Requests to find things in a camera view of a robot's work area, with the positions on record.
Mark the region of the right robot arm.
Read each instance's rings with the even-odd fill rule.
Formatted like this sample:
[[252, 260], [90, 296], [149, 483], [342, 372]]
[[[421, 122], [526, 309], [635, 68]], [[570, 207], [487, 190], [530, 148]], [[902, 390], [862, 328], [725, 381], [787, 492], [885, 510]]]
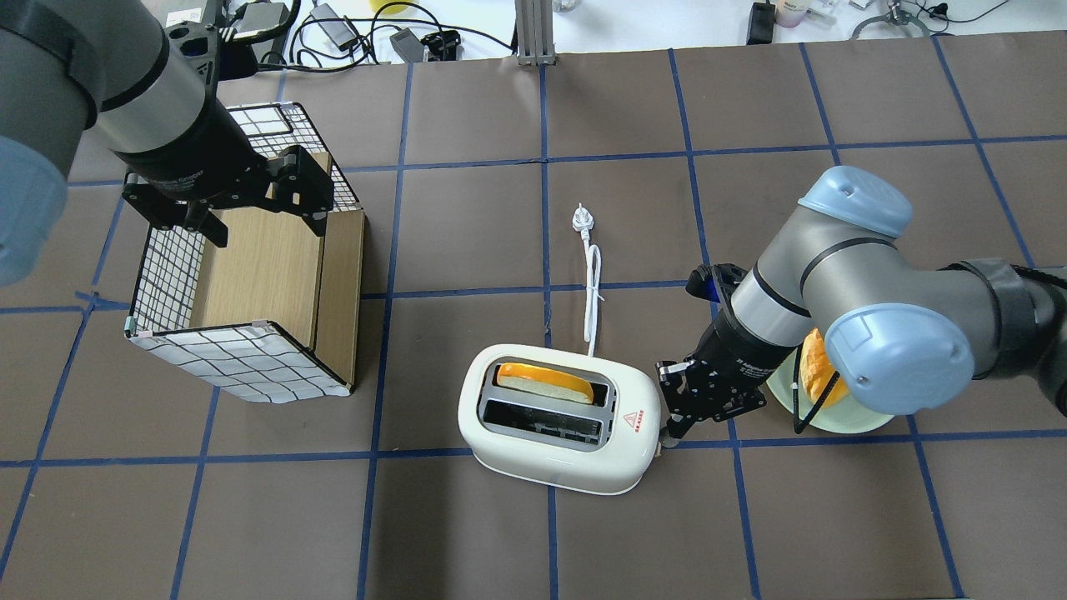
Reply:
[[821, 331], [835, 374], [877, 413], [910, 415], [973, 380], [1028, 376], [1064, 412], [1064, 269], [1003, 258], [909, 265], [912, 207], [861, 168], [828, 168], [750, 269], [701, 265], [689, 295], [718, 311], [696, 349], [657, 363], [673, 448], [694, 424], [761, 408], [759, 388]]

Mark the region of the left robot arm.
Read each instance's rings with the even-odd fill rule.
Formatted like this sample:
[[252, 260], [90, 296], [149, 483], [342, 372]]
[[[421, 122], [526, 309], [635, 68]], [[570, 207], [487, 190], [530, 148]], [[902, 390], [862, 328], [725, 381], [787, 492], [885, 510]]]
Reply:
[[325, 168], [298, 145], [264, 157], [216, 96], [218, 81], [257, 72], [252, 46], [294, 16], [239, 32], [216, 17], [164, 26], [140, 1], [4, 1], [1, 15], [3, 285], [37, 266], [87, 130], [127, 165], [123, 198], [152, 228], [223, 248], [218, 214], [256, 207], [325, 234]]

